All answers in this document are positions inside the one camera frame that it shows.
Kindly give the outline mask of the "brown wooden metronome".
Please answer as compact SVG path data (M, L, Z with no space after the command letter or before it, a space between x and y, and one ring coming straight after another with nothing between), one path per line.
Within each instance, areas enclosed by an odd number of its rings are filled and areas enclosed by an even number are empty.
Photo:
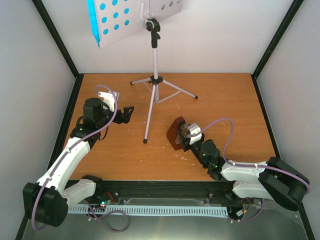
M183 149L181 144L175 143L175 139L177 137L178 125L180 123L183 123L183 124L186 123L185 119L182 116L176 118L173 121L173 123L171 124L171 126L169 127L166 133L166 138L175 151Z

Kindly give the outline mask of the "clear plastic metronome cover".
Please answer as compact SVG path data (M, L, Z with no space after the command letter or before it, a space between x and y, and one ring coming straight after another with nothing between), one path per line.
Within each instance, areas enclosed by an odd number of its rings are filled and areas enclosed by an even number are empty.
M188 140L188 133L189 129L188 127L190 126L189 123L179 123L178 128L177 128L177 136L175 138L175 143L176 144L185 144Z

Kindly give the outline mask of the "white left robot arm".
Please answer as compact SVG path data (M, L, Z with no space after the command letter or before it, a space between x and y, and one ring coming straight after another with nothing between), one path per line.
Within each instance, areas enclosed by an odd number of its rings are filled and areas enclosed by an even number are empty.
M99 177L85 175L70 187L66 187L67 182L95 143L104 139L101 131L107 131L111 123L129 123L134 109L134 106L117 109L112 96L85 101L83 114L63 151L37 182L28 182L22 190L25 214L35 230L39 229L36 223L58 227L68 211L81 201L90 198L96 202L103 198L104 188Z

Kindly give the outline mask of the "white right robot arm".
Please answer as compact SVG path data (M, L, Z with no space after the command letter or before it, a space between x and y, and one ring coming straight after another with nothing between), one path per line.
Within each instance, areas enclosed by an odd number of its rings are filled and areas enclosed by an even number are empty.
M258 163L235 162L225 160L214 141L205 140L203 134L190 137L189 130L178 130L177 137L182 149L192 151L212 179L227 183L230 198L273 200L287 210L299 210L310 182L279 157Z

